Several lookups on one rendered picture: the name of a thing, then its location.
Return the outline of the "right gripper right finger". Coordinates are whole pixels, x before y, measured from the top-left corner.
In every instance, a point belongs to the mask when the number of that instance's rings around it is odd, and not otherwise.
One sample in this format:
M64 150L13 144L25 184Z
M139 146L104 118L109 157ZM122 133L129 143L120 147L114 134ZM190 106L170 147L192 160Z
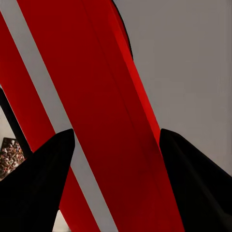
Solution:
M175 131L159 146L185 232L232 232L232 177Z

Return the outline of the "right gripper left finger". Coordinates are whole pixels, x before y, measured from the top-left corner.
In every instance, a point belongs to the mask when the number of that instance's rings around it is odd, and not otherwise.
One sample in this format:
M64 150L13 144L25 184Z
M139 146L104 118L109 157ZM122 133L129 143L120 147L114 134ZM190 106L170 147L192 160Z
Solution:
M0 232L52 232L74 148L61 131L0 181Z

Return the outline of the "radio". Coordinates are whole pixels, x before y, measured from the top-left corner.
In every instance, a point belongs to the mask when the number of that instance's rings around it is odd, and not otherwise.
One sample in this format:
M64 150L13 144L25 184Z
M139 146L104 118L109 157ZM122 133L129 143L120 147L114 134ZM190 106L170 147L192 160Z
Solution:
M25 160L73 129L72 232L185 232L113 0L0 0L0 106Z

